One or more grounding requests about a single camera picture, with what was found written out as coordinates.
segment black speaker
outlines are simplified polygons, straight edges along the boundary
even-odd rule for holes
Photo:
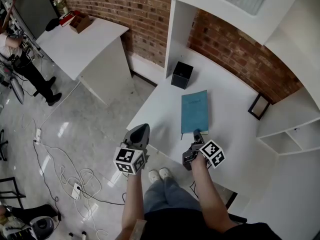
[[[193,69],[193,66],[179,61],[174,69],[171,85],[186,89]]]

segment polished marble floor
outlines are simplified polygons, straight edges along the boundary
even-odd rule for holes
[[[78,83],[72,81],[50,61],[36,59],[34,64],[46,80],[52,76],[57,77],[52,90],[54,93],[62,92],[61,100]],[[154,90],[152,85],[136,76],[132,78],[132,81],[134,88],[128,87],[123,93],[119,93],[109,106],[103,104],[82,84],[79,84],[41,127],[42,144],[65,151],[77,170],[75,171],[70,160],[60,150],[48,148],[52,159],[44,146],[36,145],[39,163],[53,197],[59,197],[56,204],[62,214],[62,222],[50,237],[51,239],[63,240],[67,238],[69,232],[80,236],[82,231],[86,231],[88,239],[93,240],[97,239],[95,228],[108,232],[108,236],[103,236],[105,233],[102,231],[98,232],[101,240],[113,240],[119,234],[123,206],[111,205],[94,199],[88,201],[82,198],[74,201],[69,196],[73,188],[69,185],[62,186],[57,175],[60,175],[61,170],[65,170],[64,176],[68,179],[78,177],[82,169],[91,169],[102,186],[101,191],[95,197],[114,203],[123,202],[122,194],[126,191],[127,178],[117,172],[113,164],[113,155],[126,133],[127,125]],[[34,93],[34,87],[29,82],[24,82],[23,88],[30,94]],[[35,124],[40,127],[57,104],[49,107],[40,94],[36,97],[25,94],[24,105],[21,105],[14,93],[7,90],[3,91],[3,95],[1,94],[1,104],[4,105],[4,109],[0,113],[0,127],[4,129],[4,139],[8,140],[9,144],[4,148],[8,161],[0,161],[0,179],[16,178],[20,192],[26,195],[26,198],[22,200],[24,208],[46,203],[53,205],[54,201],[50,198],[49,191],[44,184],[37,161],[33,139]],[[144,192],[150,185],[149,170],[168,167],[177,182],[192,194],[189,188],[193,183],[190,172],[152,147],[148,148],[148,155],[150,155],[149,161],[145,170],[142,171]],[[83,175],[84,181],[89,178],[89,174]],[[227,202],[232,192],[219,185],[216,187],[223,201]],[[12,186],[0,183],[0,189],[2,191],[12,190]],[[92,179],[85,189],[90,195],[93,195],[99,190],[98,181]],[[6,203],[13,206],[18,205],[16,200],[6,200]],[[93,218],[88,218],[88,203]]]

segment red brick wall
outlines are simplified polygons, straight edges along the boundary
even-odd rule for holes
[[[170,0],[66,0],[69,9],[130,28],[127,51],[165,66]],[[199,10],[190,33],[193,50],[218,63],[276,103],[302,87],[290,69],[242,31]]]

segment wooden box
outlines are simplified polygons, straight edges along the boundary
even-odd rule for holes
[[[73,20],[70,22],[70,28],[79,34],[89,27],[90,24],[91,21],[89,16],[84,13],[80,13],[74,16]]]

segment teal book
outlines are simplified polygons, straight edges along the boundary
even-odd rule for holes
[[[192,134],[199,129],[208,134],[208,93],[207,90],[181,96],[181,133]]]

